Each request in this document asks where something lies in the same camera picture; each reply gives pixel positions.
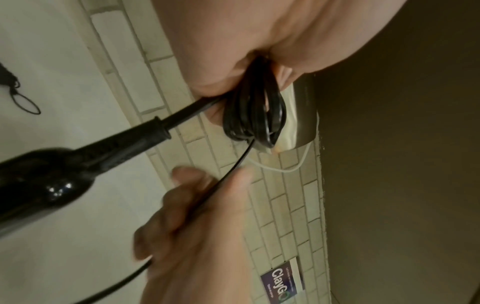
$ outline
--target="black object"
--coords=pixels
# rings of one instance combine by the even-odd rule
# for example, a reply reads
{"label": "black object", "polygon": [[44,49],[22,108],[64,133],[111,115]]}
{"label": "black object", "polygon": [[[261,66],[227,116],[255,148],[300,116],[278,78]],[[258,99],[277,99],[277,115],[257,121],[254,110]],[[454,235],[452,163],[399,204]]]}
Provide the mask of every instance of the black object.
{"label": "black object", "polygon": [[[25,95],[22,95],[18,92],[17,89],[20,87],[19,79],[14,74],[12,74],[9,70],[7,70],[7,68],[4,67],[2,65],[2,63],[0,63],[0,85],[1,86],[7,86],[7,87],[10,88],[10,91],[9,91],[10,92],[10,97],[13,100],[13,102],[16,104],[17,107],[24,110],[25,112],[28,112],[28,113],[34,114],[34,115],[40,115],[42,113],[40,108],[30,98],[28,98]],[[22,106],[21,104],[19,104],[18,101],[16,100],[15,96],[23,97],[25,100],[30,102],[33,107],[35,107],[36,111],[31,111],[31,110],[25,108],[24,106]]]}
{"label": "black object", "polygon": [[[199,199],[188,215],[189,219],[194,218],[245,159],[254,142],[273,147],[285,124],[285,103],[270,69],[270,61],[264,58],[251,63],[233,91],[218,97],[201,98],[163,121],[155,117],[77,150],[37,150],[0,163],[0,236],[73,202],[92,186],[98,175],[169,139],[170,129],[220,101],[225,101],[225,133],[234,140],[249,140],[250,145],[235,166]],[[151,263],[148,261],[124,280],[76,304],[94,303],[112,294]]]}

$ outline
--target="brown panel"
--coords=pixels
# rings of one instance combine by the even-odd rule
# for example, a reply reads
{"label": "brown panel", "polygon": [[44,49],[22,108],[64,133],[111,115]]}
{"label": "brown panel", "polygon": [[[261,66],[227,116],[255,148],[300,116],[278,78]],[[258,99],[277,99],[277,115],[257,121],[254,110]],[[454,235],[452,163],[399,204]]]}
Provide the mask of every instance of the brown panel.
{"label": "brown panel", "polygon": [[479,13],[409,1],[315,77],[340,304],[467,304],[480,283]]}

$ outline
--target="coiled black cable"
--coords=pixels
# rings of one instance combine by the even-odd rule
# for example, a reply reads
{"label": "coiled black cable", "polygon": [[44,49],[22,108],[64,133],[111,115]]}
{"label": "coiled black cable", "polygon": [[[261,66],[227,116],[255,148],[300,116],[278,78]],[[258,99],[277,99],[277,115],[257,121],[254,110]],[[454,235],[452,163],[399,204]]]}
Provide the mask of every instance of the coiled black cable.
{"label": "coiled black cable", "polygon": [[[201,98],[162,121],[165,128],[169,130],[208,107],[220,101],[225,101],[223,114],[223,130],[225,134],[236,141],[250,141],[248,148],[232,169],[200,198],[195,208],[187,216],[187,220],[193,219],[198,213],[202,212],[206,201],[243,162],[255,141],[268,148],[272,148],[277,142],[280,131],[285,125],[287,113],[284,99],[280,94],[277,80],[270,66],[271,62],[269,60],[263,57],[256,58],[247,68],[239,85],[233,91],[217,97]],[[149,260],[120,282],[75,304],[91,304],[109,296],[134,280],[151,264],[152,260]]]}

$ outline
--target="brown wall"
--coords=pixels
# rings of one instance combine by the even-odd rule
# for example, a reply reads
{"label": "brown wall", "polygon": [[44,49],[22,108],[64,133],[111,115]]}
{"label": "brown wall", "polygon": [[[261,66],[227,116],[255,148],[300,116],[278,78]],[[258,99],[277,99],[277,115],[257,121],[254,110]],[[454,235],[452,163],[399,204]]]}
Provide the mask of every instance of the brown wall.
{"label": "brown wall", "polygon": [[480,283],[479,13],[410,0],[315,77],[340,304],[466,304]]}

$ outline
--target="hand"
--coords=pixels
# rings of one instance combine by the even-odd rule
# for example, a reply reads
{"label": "hand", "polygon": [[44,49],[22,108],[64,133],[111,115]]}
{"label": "hand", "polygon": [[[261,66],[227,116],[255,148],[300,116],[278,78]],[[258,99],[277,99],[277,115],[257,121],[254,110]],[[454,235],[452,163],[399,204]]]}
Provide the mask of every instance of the hand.
{"label": "hand", "polygon": [[[406,0],[152,0],[196,96],[233,89],[258,55],[280,89],[361,48]],[[222,123],[223,106],[205,114]]]}
{"label": "hand", "polygon": [[172,179],[178,187],[134,235],[135,257],[153,258],[141,304],[249,303],[243,224],[251,174],[236,170],[189,222],[188,211],[217,180],[191,167],[174,169]]}

